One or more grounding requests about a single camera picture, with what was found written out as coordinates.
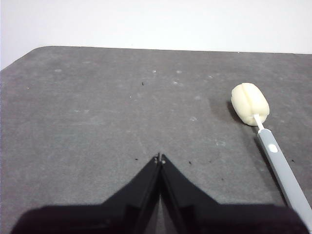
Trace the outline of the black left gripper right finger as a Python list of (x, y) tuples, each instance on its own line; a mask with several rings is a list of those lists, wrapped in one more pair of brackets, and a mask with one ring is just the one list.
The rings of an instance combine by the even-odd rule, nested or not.
[(272, 204), (221, 204), (160, 155), (161, 197), (180, 234), (306, 234), (292, 209)]

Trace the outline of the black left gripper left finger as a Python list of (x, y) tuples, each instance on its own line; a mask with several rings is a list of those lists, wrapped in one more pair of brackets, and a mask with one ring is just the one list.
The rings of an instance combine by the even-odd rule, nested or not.
[(159, 199), (160, 155), (100, 204), (50, 205), (25, 212), (13, 234), (142, 234)]

